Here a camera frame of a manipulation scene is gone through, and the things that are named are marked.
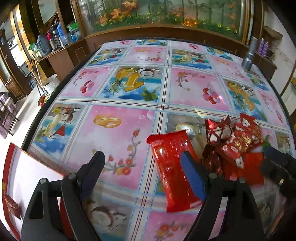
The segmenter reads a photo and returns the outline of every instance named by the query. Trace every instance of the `blue gripper pad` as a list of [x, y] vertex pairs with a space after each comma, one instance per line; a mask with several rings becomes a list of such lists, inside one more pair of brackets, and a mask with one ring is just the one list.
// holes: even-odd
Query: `blue gripper pad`
[[207, 198], [205, 185], [208, 183], [204, 166], [198, 164], [188, 151], [181, 153], [180, 163], [194, 195], [204, 202]]

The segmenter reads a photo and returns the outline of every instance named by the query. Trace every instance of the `cloth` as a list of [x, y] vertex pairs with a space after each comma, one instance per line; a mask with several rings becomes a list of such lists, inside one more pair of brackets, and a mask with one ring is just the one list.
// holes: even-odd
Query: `cloth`
[[[10, 97], [8, 97], [7, 95], [2, 95], [0, 96], [0, 111], [2, 109], [4, 109], [4, 105], [7, 106], [8, 110], [13, 113], [16, 109], [16, 105], [13, 103], [13, 100]], [[6, 129], [9, 129], [11, 123], [12, 123], [13, 119], [8, 116], [5, 121], [4, 124], [1, 123], [2, 125], [5, 126]], [[4, 139], [6, 139], [8, 132], [2, 127], [0, 126], [0, 136], [3, 137]]]

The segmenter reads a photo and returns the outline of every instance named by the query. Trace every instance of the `blue bottle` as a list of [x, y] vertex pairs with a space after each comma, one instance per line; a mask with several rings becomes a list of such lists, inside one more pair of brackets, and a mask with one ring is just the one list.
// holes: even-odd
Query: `blue bottle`
[[59, 22], [59, 24], [57, 26], [57, 31], [59, 32], [60, 37], [64, 37], [64, 32], [63, 32], [63, 29], [62, 29], [61, 22]]

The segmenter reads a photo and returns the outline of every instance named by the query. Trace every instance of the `thermos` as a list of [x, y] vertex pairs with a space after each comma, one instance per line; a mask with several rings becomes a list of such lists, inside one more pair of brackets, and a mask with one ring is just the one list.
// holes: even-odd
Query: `thermos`
[[261, 54], [262, 53], [264, 44], [265, 44], [264, 39], [261, 39], [260, 40], [260, 43], [259, 43], [258, 51], [257, 51], [258, 54]]
[[37, 38], [37, 44], [43, 57], [51, 53], [52, 48], [50, 47], [45, 36], [40, 34]]
[[249, 45], [249, 50], [247, 51], [246, 56], [242, 60], [242, 68], [245, 71], [249, 71], [252, 67], [254, 56], [255, 56], [255, 51], [257, 48], [257, 42], [258, 42], [258, 39], [255, 38], [254, 36], [252, 36], [251, 42]]

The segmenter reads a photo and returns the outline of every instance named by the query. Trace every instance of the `kettle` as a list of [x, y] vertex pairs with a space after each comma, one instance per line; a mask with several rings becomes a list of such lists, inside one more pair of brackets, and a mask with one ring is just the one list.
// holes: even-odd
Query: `kettle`
[[37, 44], [43, 57], [51, 53], [52, 47], [49, 45], [46, 37], [42, 34], [38, 35]]

